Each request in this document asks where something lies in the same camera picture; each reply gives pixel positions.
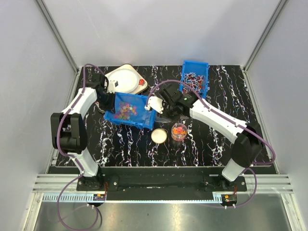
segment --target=blue crate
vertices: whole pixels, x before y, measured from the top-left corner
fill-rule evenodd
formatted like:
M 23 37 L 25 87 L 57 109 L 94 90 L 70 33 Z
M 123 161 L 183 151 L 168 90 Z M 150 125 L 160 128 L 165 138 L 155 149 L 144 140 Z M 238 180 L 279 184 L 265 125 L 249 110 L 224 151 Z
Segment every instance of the blue crate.
M 188 61 L 185 60 L 182 66 L 182 78 L 181 81 L 184 81 L 184 74 L 187 73 L 196 73 L 198 76 L 204 76 L 205 79 L 202 83 L 202 89 L 200 89 L 200 96 L 202 98 L 206 98 L 207 92 L 207 83 L 208 83 L 208 63 L 203 62 L 195 62 L 195 61 Z M 182 92 L 183 85 L 180 84 L 180 91 Z
M 126 94 L 126 93 L 119 93 L 115 94 L 115 114 L 106 111 L 104 119 L 111 121 L 114 124 L 125 124 L 129 126 L 135 126 L 139 129 L 148 128 L 150 130 L 153 129 L 156 111 L 147 111 L 144 109 L 147 96 L 145 95 L 133 95 L 133 94 Z M 130 113 L 130 119 L 124 120 L 120 118 L 115 118 L 119 114 L 120 108 L 123 104 L 128 103 L 130 107 L 136 107 L 137 114 L 134 115 Z

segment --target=metal floor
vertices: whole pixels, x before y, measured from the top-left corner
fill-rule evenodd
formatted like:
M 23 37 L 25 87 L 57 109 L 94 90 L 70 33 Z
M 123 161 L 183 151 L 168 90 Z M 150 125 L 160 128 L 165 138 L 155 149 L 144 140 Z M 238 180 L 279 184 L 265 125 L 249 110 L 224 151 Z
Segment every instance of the metal floor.
M 239 195 L 239 203 L 248 195 Z M 61 203 L 65 217 L 83 203 Z M 279 195 L 259 194 L 246 206 L 216 209 L 199 204 L 112 204 L 99 207 L 102 220 L 96 231 L 290 231 L 291 227 Z M 65 231 L 58 221 L 56 203 L 43 202 L 36 231 Z M 95 220 L 95 212 L 82 208 L 64 221 L 75 229 L 85 229 Z

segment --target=blue plastic basket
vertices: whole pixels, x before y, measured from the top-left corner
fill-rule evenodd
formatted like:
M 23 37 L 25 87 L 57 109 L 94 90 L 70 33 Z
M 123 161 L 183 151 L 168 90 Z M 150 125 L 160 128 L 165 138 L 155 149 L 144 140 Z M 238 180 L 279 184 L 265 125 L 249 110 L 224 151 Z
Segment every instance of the blue plastic basket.
M 189 73 L 196 73 L 198 76 L 204 76 L 202 82 L 202 88 L 200 89 L 200 96 L 206 98 L 207 92 L 207 82 L 208 82 L 208 63 L 195 62 L 185 60 L 182 66 L 182 78 L 181 81 L 184 81 L 184 75 Z M 180 91 L 183 92 L 183 85 L 180 84 Z
M 115 114 L 106 111 L 104 119 L 114 124 L 135 126 L 139 129 L 153 129 L 156 111 L 144 109 L 147 96 L 126 93 L 115 94 Z

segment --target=white wall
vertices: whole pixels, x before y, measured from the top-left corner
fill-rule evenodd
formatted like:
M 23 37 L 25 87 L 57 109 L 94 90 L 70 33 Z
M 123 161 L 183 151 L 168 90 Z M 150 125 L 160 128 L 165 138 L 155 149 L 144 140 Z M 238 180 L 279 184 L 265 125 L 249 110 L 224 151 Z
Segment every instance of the white wall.
M 244 65 L 279 0 L 45 0 L 77 65 Z
M 0 0 L 0 230 L 20 230 L 74 73 L 33 0 Z
M 289 1 L 248 74 L 308 227 L 308 1 Z

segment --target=colorful beads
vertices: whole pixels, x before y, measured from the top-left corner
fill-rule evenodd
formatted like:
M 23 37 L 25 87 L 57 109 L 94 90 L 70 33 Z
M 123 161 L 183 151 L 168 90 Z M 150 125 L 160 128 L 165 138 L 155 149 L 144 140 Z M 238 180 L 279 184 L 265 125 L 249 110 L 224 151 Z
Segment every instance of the colorful beads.
M 120 102 L 120 108 L 115 114 L 115 119 L 130 120 L 131 115 L 137 115 L 137 107 L 126 102 Z
M 173 128 L 172 131 L 174 134 L 186 135 L 186 131 L 184 131 L 182 127 Z

